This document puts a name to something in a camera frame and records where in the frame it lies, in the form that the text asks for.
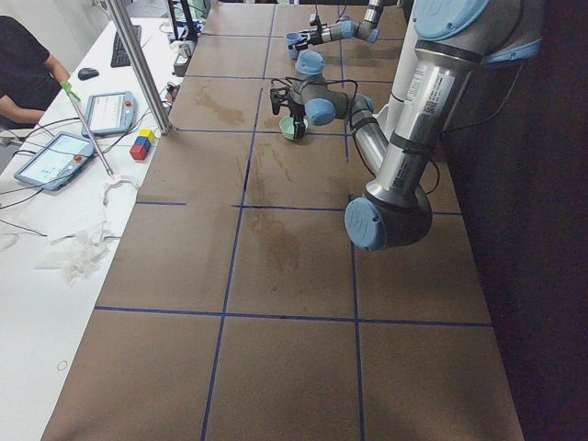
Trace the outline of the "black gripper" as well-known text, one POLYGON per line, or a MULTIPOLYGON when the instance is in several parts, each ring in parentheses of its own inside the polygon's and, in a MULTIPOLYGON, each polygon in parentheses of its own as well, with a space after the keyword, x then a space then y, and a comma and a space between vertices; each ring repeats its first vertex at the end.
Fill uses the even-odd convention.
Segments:
POLYGON ((304 106, 292 105, 289 112, 292 117, 293 137, 303 138, 306 133, 304 106))
POLYGON ((293 45, 293 49, 296 51, 304 51, 309 45, 320 45, 322 43, 322 33, 318 30, 307 29, 300 33, 301 41, 296 42, 293 45))

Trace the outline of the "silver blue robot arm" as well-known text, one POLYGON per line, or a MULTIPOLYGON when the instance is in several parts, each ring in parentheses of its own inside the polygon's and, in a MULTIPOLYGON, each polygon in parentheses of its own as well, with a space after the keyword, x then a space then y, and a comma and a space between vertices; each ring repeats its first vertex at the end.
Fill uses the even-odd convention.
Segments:
POLYGON ((417 1, 413 4, 390 101, 379 113, 358 93, 332 90, 315 47, 379 36, 384 5, 364 17, 331 25, 312 17, 295 45, 297 75, 274 107, 287 106, 294 131, 335 119, 349 124, 373 179, 345 210, 350 240, 366 250, 404 246, 429 232, 432 211, 420 180, 472 74, 482 66, 519 63, 537 55, 544 5, 540 1, 417 1))
POLYGON ((318 46, 332 41, 358 39, 374 43, 379 38, 379 20, 383 10, 395 1, 369 0, 363 18, 354 20, 342 13, 331 25, 322 23, 318 7, 311 14, 309 28, 299 31, 300 36, 287 44, 289 50, 304 51, 310 46, 318 46))

